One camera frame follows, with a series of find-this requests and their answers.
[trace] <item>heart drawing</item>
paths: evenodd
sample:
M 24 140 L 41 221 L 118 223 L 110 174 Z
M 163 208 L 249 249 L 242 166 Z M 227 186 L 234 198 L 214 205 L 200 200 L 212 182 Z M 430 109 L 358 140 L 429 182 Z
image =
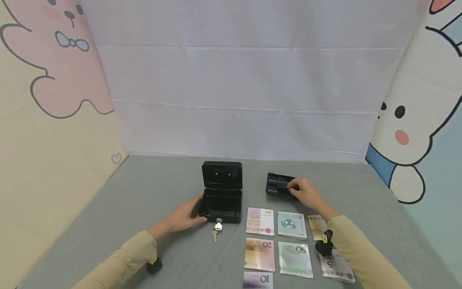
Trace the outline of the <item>heart drawing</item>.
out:
M 116 153 L 111 156 L 111 160 L 113 163 L 116 165 L 120 164 L 120 161 L 122 160 L 122 154 L 121 153 Z

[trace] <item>key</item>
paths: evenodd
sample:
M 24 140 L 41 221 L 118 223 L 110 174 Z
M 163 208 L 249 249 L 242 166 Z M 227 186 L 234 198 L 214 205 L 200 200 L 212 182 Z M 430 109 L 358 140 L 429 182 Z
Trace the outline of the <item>key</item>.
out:
M 218 234 L 218 231 L 215 230 L 215 228 L 212 229 L 211 231 L 212 233 L 212 236 L 213 236 L 213 240 L 215 241 L 215 243 L 217 242 L 217 234 Z
M 215 224 L 215 230 L 221 231 L 223 230 L 223 225 L 221 224 L 223 222 L 223 219 L 217 218 L 217 223 Z

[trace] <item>white fabric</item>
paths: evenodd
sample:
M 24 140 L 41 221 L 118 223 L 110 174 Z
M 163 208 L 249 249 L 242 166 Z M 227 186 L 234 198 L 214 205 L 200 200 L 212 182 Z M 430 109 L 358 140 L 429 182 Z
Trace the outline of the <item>white fabric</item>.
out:
M 362 162 L 421 0 L 81 0 L 132 154 Z

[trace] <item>open lid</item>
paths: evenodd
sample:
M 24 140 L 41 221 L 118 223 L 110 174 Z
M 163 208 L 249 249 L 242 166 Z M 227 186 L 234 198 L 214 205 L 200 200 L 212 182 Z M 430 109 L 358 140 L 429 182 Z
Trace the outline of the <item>open lid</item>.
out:
M 242 163 L 205 161 L 202 165 L 204 185 L 210 189 L 242 189 Z

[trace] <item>person's right hand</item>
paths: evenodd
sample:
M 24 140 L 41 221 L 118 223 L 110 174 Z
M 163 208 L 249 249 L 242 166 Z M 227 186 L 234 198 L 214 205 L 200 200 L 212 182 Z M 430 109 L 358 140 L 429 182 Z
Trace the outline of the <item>person's right hand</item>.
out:
M 299 191 L 293 188 L 296 185 L 300 188 Z M 315 184 L 309 179 L 297 177 L 287 185 L 287 188 L 303 205 L 312 209 L 318 210 L 320 205 L 324 202 Z
M 293 188 L 296 185 L 300 188 L 299 191 Z M 287 188 L 303 205 L 316 210 L 326 223 L 339 215 L 331 204 L 324 201 L 315 184 L 309 179 L 295 178 L 287 185 Z

